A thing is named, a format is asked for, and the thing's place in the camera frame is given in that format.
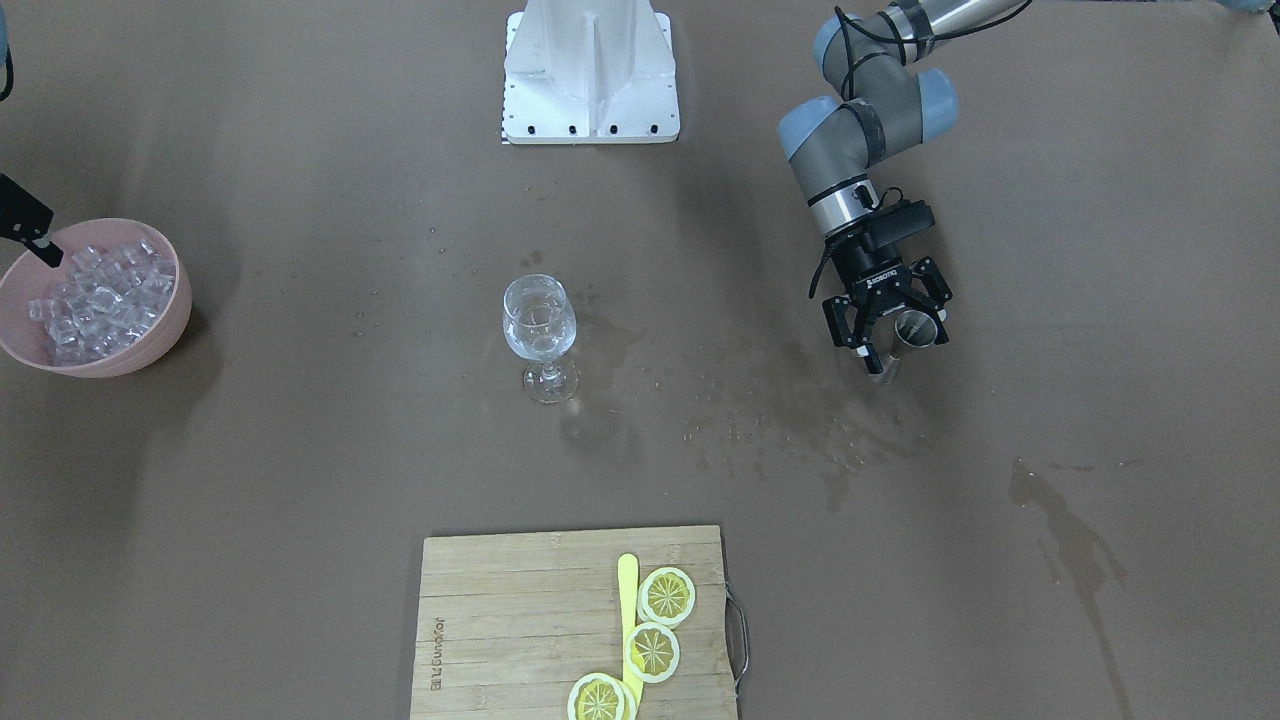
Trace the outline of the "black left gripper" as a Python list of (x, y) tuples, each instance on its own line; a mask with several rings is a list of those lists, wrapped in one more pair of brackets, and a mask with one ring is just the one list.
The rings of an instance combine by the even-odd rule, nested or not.
[(826, 237), (826, 263), (836, 269), (844, 293), (822, 302), (837, 348), (854, 351), (869, 375), (882, 375), (873, 340), (877, 322), (899, 309), (924, 313), (936, 345), (950, 341), (945, 325), (952, 292), (932, 258), (906, 263), (899, 243), (934, 225), (928, 205), (882, 205)]

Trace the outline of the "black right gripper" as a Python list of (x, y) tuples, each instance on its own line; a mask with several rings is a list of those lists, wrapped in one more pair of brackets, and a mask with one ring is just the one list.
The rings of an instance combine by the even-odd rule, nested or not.
[(54, 211), (9, 176), (1, 174), (3, 238), (28, 245), (28, 251), (45, 266), (59, 268), (64, 251), (47, 240)]

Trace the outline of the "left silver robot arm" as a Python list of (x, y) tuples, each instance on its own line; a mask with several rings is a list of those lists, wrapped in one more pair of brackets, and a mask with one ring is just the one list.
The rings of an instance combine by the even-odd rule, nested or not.
[(870, 375), (884, 374), (876, 347), (883, 318), (893, 318), (899, 341), (948, 342), (954, 292), (945, 274), (933, 259), (908, 261), (900, 251), (934, 225), (934, 214), (897, 187), (877, 191), (870, 178), (882, 161), (957, 120), (951, 79), (936, 68), (916, 73), (913, 64), (1025, 9), (1024, 1), (891, 1), (860, 18), (835, 8), (815, 35), (815, 64), (833, 92), (788, 111), (777, 133), (823, 237), (809, 293), (833, 268), (844, 291), (822, 304), (832, 343), (854, 352)]

